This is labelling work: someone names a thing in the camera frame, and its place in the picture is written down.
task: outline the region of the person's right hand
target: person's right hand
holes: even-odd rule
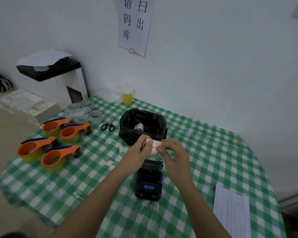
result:
[[[164,148],[175,152],[176,157],[172,159]],[[179,141],[163,139],[162,144],[157,147],[157,150],[163,156],[170,180],[179,190],[193,183],[189,154]]]

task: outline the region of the gingham tablecloth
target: gingham tablecloth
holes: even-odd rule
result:
[[[92,134],[77,142],[83,155],[69,160],[63,170],[53,174],[41,167],[40,159],[25,163],[14,155],[0,177],[0,188],[10,204],[27,206],[45,222],[59,225],[128,150],[118,137],[119,119],[128,109],[139,108],[166,118],[167,137],[179,140],[189,153],[194,183],[211,208],[215,185],[221,183],[249,197],[252,237],[286,237],[273,188],[256,156],[238,135],[137,99],[128,106],[108,104],[97,97],[90,100],[103,112],[102,123],[116,115],[115,131],[101,131],[101,124],[92,124]],[[61,112],[55,118],[63,116]],[[44,137],[41,129],[31,136],[38,137]],[[150,159],[162,161],[161,157]],[[98,237],[195,237],[178,189],[165,168],[162,173],[159,201],[137,199],[135,175],[128,177],[119,188]]]

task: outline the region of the hand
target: hand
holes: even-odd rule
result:
[[[153,141],[147,142],[146,146],[142,148],[146,139],[151,138],[148,135],[141,135],[137,142],[129,148],[127,153],[116,166],[116,168],[121,170],[126,177],[140,169],[144,160],[151,152]]]
[[[176,157],[172,159],[164,148],[175,152]],[[179,190],[193,183],[189,154],[179,141],[163,139],[162,144],[157,147],[157,150],[165,161],[170,180]]]

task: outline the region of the black cabinet top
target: black cabinet top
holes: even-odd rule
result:
[[[19,73],[24,74],[39,82],[59,76],[64,73],[68,73],[80,67],[81,67],[80,62],[70,58],[60,59],[55,64],[49,65],[49,70],[43,71],[43,72],[35,71],[32,66],[24,66],[24,65],[16,66],[16,68],[19,70]]]

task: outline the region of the portable label printer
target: portable label printer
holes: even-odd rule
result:
[[[145,160],[137,173],[135,195],[139,199],[160,200],[163,163]]]

